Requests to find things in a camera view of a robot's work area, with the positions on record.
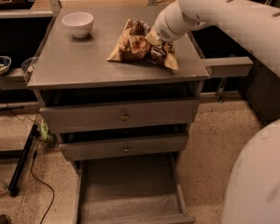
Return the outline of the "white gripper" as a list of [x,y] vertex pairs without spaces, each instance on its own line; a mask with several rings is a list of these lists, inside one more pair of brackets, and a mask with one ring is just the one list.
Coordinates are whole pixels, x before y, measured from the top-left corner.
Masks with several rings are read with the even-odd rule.
[[158,15],[153,28],[146,35],[146,40],[152,46],[158,46],[162,41],[173,42],[199,25],[200,22],[187,17],[175,1]]

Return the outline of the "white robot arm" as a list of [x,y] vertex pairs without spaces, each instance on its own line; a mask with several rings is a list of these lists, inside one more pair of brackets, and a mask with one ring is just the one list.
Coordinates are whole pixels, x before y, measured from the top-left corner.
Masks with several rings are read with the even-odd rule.
[[[280,77],[280,8],[250,0],[176,0],[155,20],[147,40],[173,42],[208,24]],[[280,224],[280,119],[240,152],[228,182],[221,224]]]

